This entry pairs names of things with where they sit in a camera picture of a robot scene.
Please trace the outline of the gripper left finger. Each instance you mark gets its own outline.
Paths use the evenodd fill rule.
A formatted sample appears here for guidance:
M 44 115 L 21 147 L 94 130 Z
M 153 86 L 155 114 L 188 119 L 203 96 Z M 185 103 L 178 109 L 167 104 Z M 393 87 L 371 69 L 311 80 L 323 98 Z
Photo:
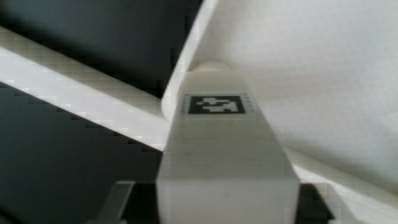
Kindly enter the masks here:
M 133 181 L 116 182 L 101 206 L 98 218 L 94 220 L 96 224 L 126 224 L 123 214 L 130 201 L 133 186 L 135 186 Z

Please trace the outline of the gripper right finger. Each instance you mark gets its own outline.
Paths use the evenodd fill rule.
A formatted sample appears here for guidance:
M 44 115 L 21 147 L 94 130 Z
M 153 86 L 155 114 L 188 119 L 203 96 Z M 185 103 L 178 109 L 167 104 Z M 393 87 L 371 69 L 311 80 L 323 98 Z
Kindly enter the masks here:
M 355 216 L 332 185 L 327 183 L 316 183 L 315 188 L 331 213 L 327 224 L 355 224 Z

